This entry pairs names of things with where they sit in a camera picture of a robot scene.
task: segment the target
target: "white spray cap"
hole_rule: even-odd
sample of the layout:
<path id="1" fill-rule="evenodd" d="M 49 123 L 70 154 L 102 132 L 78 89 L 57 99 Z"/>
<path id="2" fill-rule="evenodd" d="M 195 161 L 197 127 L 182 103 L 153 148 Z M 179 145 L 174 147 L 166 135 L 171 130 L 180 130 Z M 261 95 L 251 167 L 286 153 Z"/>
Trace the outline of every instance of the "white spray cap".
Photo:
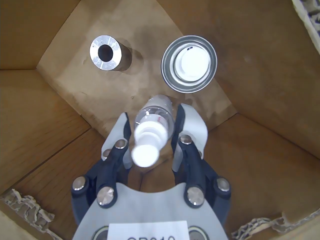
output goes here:
<path id="1" fill-rule="evenodd" d="M 168 140 L 167 129 L 156 121 L 145 121 L 134 131 L 135 147 L 132 160 L 139 167 L 150 167 L 157 162 L 160 150 Z"/>
<path id="2" fill-rule="evenodd" d="M 210 57 L 206 50 L 192 46 L 181 50 L 175 60 L 176 74 L 185 81 L 201 79 L 209 68 Z"/>

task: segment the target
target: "hole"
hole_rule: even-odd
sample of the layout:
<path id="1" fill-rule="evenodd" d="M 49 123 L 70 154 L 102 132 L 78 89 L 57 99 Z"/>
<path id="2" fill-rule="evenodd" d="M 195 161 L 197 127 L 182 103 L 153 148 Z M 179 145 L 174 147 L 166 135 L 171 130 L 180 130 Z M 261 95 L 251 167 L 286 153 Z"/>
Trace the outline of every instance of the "hole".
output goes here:
<path id="1" fill-rule="evenodd" d="M 113 50 L 109 45 L 102 45 L 98 49 L 98 56 L 103 62 L 112 60 Z"/>

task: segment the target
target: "corrugated cardboard edge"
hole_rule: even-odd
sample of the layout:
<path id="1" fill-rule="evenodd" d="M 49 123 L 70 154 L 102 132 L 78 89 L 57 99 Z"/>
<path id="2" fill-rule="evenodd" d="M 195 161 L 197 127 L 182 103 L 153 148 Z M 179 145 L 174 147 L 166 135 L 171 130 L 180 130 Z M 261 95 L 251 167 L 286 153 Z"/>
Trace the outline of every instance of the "corrugated cardboard edge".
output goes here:
<path id="1" fill-rule="evenodd" d="M 316 25 L 316 19 L 320 20 L 320 12 L 312 17 L 309 17 L 308 11 L 304 7 L 302 1 L 300 0 L 292 0 L 294 9 L 296 10 L 298 16 L 303 21 L 305 28 L 307 29 L 309 36 L 317 49 L 318 53 L 320 54 L 320 35 L 318 34 L 315 26 L 313 25 L 312 21 Z"/>
<path id="2" fill-rule="evenodd" d="M 28 224 L 42 233 L 49 234 L 53 240 L 63 240 L 49 229 L 55 215 L 41 208 L 32 196 L 21 196 L 15 189 L 1 195 L 1 199 Z"/>
<path id="3" fill-rule="evenodd" d="M 264 229 L 271 227 L 273 230 L 281 234 L 286 234 L 296 229 L 297 227 L 307 223 L 308 221 L 314 219 L 320 215 L 320 208 L 313 212 L 312 214 L 306 216 L 305 218 L 295 222 L 290 223 L 286 218 L 286 215 L 282 213 L 282 216 L 271 220 L 269 218 L 254 218 L 249 223 L 242 225 L 237 231 L 233 232 L 232 238 L 236 240 L 246 240 L 252 237 Z"/>

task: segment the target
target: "plastic bottle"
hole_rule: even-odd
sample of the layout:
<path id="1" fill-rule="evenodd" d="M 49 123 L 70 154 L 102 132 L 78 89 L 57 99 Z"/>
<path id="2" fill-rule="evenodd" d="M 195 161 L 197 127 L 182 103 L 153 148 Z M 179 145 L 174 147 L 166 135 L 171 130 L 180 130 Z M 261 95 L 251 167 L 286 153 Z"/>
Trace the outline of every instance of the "plastic bottle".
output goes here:
<path id="1" fill-rule="evenodd" d="M 174 132 L 172 111 L 172 103 L 165 95 L 152 97 L 139 111 L 135 120 L 135 147 L 131 152 L 136 165 L 150 167 L 156 163 L 160 150 Z"/>

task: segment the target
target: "screw head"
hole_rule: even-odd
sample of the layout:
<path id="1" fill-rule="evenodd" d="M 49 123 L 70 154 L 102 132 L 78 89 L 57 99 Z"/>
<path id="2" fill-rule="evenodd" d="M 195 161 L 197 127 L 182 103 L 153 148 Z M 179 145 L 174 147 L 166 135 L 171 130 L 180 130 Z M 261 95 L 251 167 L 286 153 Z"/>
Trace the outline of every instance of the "screw head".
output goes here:
<path id="1" fill-rule="evenodd" d="M 200 206 L 205 202 L 205 196 L 198 187 L 190 187 L 186 191 L 189 202 L 192 205 Z"/>
<path id="2" fill-rule="evenodd" d="M 97 194 L 97 203 L 101 206 L 109 204 L 114 197 L 114 189 L 108 186 L 103 187 Z"/>
<path id="3" fill-rule="evenodd" d="M 107 159 L 107 157 L 110 154 L 111 149 L 106 149 L 105 151 L 103 151 L 102 156 L 104 159 Z"/>
<path id="4" fill-rule="evenodd" d="M 180 136 L 180 141 L 185 145 L 190 145 L 192 143 L 192 139 L 189 135 Z"/>
<path id="5" fill-rule="evenodd" d="M 217 185 L 218 185 L 219 190 L 221 190 L 221 191 L 227 192 L 230 190 L 230 184 L 224 177 L 219 177 L 217 179 Z"/>
<path id="6" fill-rule="evenodd" d="M 80 176 L 73 181 L 72 188 L 75 191 L 80 191 L 84 188 L 85 184 L 86 184 L 86 178 L 84 176 Z"/>
<path id="7" fill-rule="evenodd" d="M 190 240 L 209 240 L 206 232 L 200 227 L 190 226 L 188 230 Z"/>
<path id="8" fill-rule="evenodd" d="M 119 139 L 117 142 L 115 142 L 115 147 L 117 149 L 123 149 L 127 145 L 127 140 L 125 139 Z"/>

